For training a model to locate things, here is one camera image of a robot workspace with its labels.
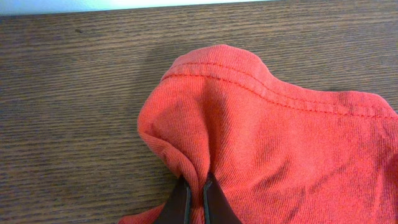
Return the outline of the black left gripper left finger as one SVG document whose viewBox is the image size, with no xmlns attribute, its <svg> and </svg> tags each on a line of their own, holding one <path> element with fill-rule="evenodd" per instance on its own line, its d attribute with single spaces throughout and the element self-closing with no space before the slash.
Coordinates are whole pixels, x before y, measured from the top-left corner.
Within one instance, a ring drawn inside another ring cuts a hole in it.
<svg viewBox="0 0 398 224">
<path fill-rule="evenodd" d="M 181 175 L 154 224 L 190 224 L 191 202 L 192 191 Z"/>
</svg>

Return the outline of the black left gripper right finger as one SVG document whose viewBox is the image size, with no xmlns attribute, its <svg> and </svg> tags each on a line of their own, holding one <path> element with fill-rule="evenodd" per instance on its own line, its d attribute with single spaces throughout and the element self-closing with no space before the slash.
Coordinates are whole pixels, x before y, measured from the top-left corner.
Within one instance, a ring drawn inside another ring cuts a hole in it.
<svg viewBox="0 0 398 224">
<path fill-rule="evenodd" d="M 211 172 L 208 173 L 203 187 L 203 206 L 205 224 L 242 224 Z"/>
</svg>

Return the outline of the red orange t-shirt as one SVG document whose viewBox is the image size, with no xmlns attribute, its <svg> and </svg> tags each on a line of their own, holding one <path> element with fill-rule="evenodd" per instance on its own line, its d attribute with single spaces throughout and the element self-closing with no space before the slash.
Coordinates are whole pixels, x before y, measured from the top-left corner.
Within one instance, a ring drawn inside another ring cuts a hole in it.
<svg viewBox="0 0 398 224">
<path fill-rule="evenodd" d="M 379 95 L 315 91 L 228 45 L 174 61 L 137 119 L 192 191 L 214 174 L 243 223 L 396 223 L 397 113 Z"/>
</svg>

